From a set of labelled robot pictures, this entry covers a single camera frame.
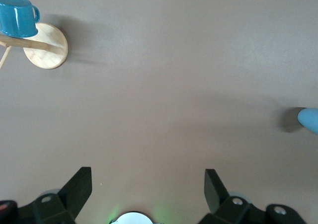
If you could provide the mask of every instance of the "white round object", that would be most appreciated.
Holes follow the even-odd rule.
[[[112,224],[153,224],[153,222],[144,214],[131,212],[121,215]]]
[[[68,55],[68,43],[64,34],[55,26],[37,23],[38,34],[29,40],[44,42],[50,45],[49,50],[23,48],[27,58],[42,69],[55,69]]]

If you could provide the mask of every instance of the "mug handle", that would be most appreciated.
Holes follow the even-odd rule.
[[[40,21],[40,11],[39,11],[39,9],[36,6],[32,5],[32,7],[33,7],[34,12],[35,12],[35,18],[34,18],[35,19],[35,23],[37,23],[37,22]]]

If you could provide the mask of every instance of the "mug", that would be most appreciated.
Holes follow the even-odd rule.
[[[16,38],[32,37],[38,33],[35,23],[40,12],[29,0],[0,0],[0,31]]]

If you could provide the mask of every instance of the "blue cylindrical object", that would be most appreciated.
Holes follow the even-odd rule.
[[[318,134],[318,108],[305,108],[298,113],[298,121],[307,129]]]

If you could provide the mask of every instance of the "wooden mug holder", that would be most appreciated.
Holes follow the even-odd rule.
[[[23,47],[27,58],[42,69],[55,69],[65,61],[69,49],[64,34],[47,23],[36,23],[36,28],[39,31],[37,35],[27,39],[0,34],[0,45],[7,47],[0,61],[0,69],[14,46]]]

